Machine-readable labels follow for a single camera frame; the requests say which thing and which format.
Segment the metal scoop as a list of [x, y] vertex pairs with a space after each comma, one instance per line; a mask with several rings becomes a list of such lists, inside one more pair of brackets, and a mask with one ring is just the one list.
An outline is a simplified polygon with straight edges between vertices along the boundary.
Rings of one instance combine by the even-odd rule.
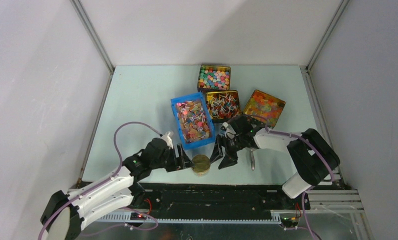
[[250, 160], [250, 165], [251, 165], [251, 170], [254, 171], [255, 170], [255, 157], [254, 157], [254, 152], [256, 151], [256, 149], [251, 148], [248, 150], [249, 153], [249, 160]]

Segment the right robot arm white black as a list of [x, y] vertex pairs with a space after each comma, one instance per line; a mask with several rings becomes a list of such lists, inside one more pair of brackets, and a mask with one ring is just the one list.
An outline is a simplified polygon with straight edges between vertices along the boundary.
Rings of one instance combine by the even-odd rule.
[[283, 191], [277, 196], [284, 209], [292, 208], [299, 195], [321, 182], [333, 182], [334, 170], [340, 164], [338, 155], [317, 130], [277, 131], [269, 127], [267, 119], [257, 115], [242, 114], [224, 122], [210, 162], [220, 160], [220, 170], [234, 166], [238, 163], [237, 153], [243, 149], [268, 149], [290, 155], [297, 172], [282, 185]]

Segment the clear plastic jar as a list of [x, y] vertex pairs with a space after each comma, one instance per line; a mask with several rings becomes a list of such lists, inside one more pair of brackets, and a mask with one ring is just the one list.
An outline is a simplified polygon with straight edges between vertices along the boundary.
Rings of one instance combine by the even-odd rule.
[[204, 169], [204, 168], [192, 168], [193, 173], [198, 176], [202, 177], [205, 176], [206, 174], [209, 173], [210, 168]]

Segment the blue plastic candy bin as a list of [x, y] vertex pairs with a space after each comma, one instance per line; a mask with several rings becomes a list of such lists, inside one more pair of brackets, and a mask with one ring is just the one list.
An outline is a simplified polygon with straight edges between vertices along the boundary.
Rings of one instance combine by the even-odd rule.
[[202, 93], [176, 97], [170, 102], [184, 149], [191, 150], [215, 142], [214, 124]]

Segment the round gold jar lid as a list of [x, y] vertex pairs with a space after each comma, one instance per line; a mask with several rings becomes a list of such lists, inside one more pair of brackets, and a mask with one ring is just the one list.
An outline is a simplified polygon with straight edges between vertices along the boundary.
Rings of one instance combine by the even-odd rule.
[[193, 157], [192, 162], [194, 166], [192, 168], [197, 168], [197, 169], [207, 169], [210, 168], [211, 163], [209, 160], [209, 157], [203, 154], [198, 154]]

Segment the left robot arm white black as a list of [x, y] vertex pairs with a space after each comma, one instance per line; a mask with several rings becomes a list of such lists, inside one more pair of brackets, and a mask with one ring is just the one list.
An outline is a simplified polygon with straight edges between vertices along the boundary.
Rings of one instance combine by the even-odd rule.
[[145, 189], [139, 184], [152, 170], [174, 172], [193, 166], [181, 144], [173, 146], [168, 136], [152, 139], [144, 149], [127, 157], [110, 174], [73, 192], [55, 192], [41, 216], [43, 225], [38, 238], [44, 233], [52, 236], [52, 227], [65, 223], [61, 239], [74, 240], [89, 224], [113, 212], [146, 203]]

